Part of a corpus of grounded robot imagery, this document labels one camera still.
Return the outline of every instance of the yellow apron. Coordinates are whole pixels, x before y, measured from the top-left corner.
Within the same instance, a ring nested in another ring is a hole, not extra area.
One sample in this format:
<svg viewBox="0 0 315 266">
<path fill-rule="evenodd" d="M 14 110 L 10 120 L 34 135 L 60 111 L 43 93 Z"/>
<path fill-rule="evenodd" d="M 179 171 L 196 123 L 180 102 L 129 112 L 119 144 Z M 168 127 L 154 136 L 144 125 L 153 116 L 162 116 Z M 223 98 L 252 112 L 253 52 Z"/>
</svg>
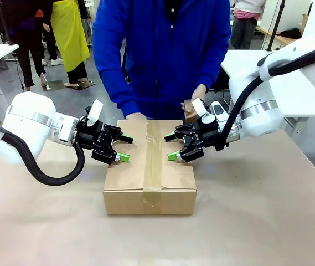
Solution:
<svg viewBox="0 0 315 266">
<path fill-rule="evenodd" d="M 90 57 L 77 0 L 61 0 L 53 4 L 51 25 L 66 72 L 73 71 Z"/>
</svg>

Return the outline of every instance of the person's right hand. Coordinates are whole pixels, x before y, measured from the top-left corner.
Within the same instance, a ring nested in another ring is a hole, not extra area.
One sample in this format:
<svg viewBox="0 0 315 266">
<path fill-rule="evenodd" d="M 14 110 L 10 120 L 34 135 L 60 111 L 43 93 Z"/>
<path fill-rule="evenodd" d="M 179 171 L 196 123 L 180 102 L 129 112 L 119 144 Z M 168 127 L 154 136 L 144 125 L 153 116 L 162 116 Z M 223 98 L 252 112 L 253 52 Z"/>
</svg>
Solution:
<svg viewBox="0 0 315 266">
<path fill-rule="evenodd" d="M 49 27 L 49 25 L 43 23 L 43 28 L 44 28 L 47 32 L 50 32 L 50 27 Z"/>
<path fill-rule="evenodd" d="M 127 115 L 125 119 L 126 120 L 146 120 L 146 116 L 144 116 L 140 112 L 134 112 L 133 114 Z"/>
</svg>

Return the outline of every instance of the floor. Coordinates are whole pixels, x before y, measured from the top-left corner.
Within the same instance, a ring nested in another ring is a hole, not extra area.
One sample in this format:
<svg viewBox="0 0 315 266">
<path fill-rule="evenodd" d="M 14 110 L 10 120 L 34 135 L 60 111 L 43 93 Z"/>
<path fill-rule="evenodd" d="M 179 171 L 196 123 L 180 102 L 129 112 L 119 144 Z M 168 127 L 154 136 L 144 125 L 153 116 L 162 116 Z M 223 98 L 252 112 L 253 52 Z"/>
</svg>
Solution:
<svg viewBox="0 0 315 266">
<path fill-rule="evenodd" d="M 255 36 L 252 43 L 251 49 L 261 49 L 262 46 L 262 37 Z M 15 62 L 7 62 L 9 67 L 8 70 L 0 69 L 0 86 L 4 92 L 4 95 L 8 101 L 11 103 L 12 99 L 22 92 L 20 79 L 23 82 L 23 76 L 20 67 Z M 62 80 L 63 82 L 67 81 L 66 72 L 64 67 L 61 66 L 48 66 L 45 67 L 47 72 L 46 78 L 48 81 Z M 123 119 L 122 112 L 116 107 L 116 104 L 112 103 L 109 99 L 109 96 L 103 87 L 102 81 L 97 73 L 93 58 L 89 58 L 86 63 L 86 70 L 89 75 L 89 79 L 95 81 L 97 84 L 90 88 L 87 88 L 83 91 L 76 91 L 73 89 L 60 89 L 52 91 L 43 91 L 40 86 L 40 80 L 35 76 L 35 71 L 33 68 L 33 79 L 35 86 L 32 87 L 32 91 L 50 97 L 55 106 L 57 112 L 62 112 L 67 115 L 80 117 L 85 114 L 85 108 L 88 105 L 91 105 L 95 99 L 99 99 L 104 103 L 104 108 L 102 110 L 100 120 L 106 124 L 115 125 L 117 120 Z M 230 99 L 230 95 L 226 93 L 226 100 Z M 219 100 L 223 102 L 222 93 L 208 93 L 206 101 L 211 103 L 214 100 Z M 4 113 L 0 108 L 0 118 L 4 119 Z M 315 165 L 315 158 L 310 158 L 310 160 Z"/>
</svg>

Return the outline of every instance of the blue hoodie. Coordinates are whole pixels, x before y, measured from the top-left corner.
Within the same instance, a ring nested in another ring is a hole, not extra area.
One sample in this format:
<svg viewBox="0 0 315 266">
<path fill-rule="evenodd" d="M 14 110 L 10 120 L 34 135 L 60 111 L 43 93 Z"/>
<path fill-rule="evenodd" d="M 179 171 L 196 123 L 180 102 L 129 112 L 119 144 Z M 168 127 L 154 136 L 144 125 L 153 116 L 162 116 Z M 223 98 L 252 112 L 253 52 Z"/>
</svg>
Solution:
<svg viewBox="0 0 315 266">
<path fill-rule="evenodd" d="M 229 0 L 183 0 L 173 25 L 164 0 L 101 0 L 93 26 L 96 67 L 124 116 L 179 119 L 180 103 L 218 76 L 230 37 Z M 126 69 L 121 42 L 126 37 Z"/>
</svg>

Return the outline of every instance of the brown table surface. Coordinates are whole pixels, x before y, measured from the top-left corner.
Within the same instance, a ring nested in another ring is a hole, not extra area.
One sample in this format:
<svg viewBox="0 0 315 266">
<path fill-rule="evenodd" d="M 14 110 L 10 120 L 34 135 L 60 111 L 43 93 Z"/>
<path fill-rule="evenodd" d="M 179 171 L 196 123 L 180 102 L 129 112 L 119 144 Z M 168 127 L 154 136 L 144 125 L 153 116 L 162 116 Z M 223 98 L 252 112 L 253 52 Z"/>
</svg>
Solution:
<svg viewBox="0 0 315 266">
<path fill-rule="evenodd" d="M 0 266 L 315 265 L 315 168 L 283 132 L 246 138 L 194 163 L 192 216 L 107 216 L 107 167 L 89 158 L 63 187 L 0 162 Z M 38 159 L 68 173 L 72 148 Z"/>
<path fill-rule="evenodd" d="M 265 34 L 265 35 L 269 35 L 269 36 L 272 36 L 272 33 L 273 32 L 268 32 L 267 30 L 261 28 L 261 27 L 257 27 L 256 28 L 259 32 Z M 292 42 L 295 42 L 296 39 L 292 39 L 292 38 L 286 38 L 286 37 L 283 37 L 283 36 L 278 36 L 276 35 L 274 37 L 274 40 L 284 44 L 284 45 L 288 45 L 288 44 L 291 44 Z"/>
</svg>

